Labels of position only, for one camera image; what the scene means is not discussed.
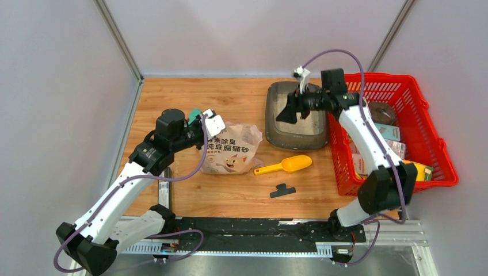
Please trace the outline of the yellow plastic scoop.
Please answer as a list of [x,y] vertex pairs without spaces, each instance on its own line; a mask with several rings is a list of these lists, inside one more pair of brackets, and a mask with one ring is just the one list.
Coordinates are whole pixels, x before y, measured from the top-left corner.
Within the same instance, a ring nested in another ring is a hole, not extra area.
[[312,159],[307,155],[296,155],[283,159],[280,163],[260,167],[254,170],[255,175],[263,175],[276,171],[294,173],[312,165]]

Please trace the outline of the black bag clip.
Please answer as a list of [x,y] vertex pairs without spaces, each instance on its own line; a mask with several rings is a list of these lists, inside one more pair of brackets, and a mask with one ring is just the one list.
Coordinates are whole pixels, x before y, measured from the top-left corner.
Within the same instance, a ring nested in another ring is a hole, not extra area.
[[286,183],[281,183],[276,186],[276,190],[270,192],[270,198],[277,198],[282,196],[287,196],[289,194],[296,193],[295,187],[288,187]]

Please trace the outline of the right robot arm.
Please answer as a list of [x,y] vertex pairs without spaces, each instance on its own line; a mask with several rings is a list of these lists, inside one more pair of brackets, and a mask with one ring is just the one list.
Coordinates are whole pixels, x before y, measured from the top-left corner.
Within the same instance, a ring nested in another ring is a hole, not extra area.
[[285,107],[276,121],[296,124],[311,111],[332,114],[359,150],[368,175],[357,197],[331,214],[330,237],[344,240],[352,226],[389,210],[403,209],[413,195],[417,169],[414,164],[405,163],[381,136],[364,101],[364,92],[348,91],[341,68],[322,71],[322,86],[315,91],[308,87],[308,69],[298,67],[292,76],[299,82],[298,87],[288,93]]

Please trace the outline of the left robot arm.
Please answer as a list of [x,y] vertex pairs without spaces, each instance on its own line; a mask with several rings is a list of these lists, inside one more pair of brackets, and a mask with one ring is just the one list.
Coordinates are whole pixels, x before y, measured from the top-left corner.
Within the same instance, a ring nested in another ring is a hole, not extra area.
[[160,204],[124,224],[119,224],[119,219],[152,182],[174,183],[195,175],[205,161],[204,156],[184,177],[161,176],[174,162],[176,153],[191,147],[206,151],[208,142],[225,128],[222,117],[212,109],[197,114],[192,121],[186,119],[182,110],[164,110],[154,130],[135,147],[120,175],[101,198],[74,223],[58,226],[56,236],[61,245],[53,259],[55,268],[63,273],[86,270],[91,275],[101,275],[118,255],[142,239],[174,236],[175,215]]

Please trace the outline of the pink cat litter bag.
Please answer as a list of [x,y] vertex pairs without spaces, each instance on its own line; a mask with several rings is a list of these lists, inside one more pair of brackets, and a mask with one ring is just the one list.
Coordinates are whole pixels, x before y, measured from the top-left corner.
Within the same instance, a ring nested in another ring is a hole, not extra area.
[[226,122],[223,132],[208,142],[204,174],[245,174],[264,163],[256,157],[262,132],[254,124]]

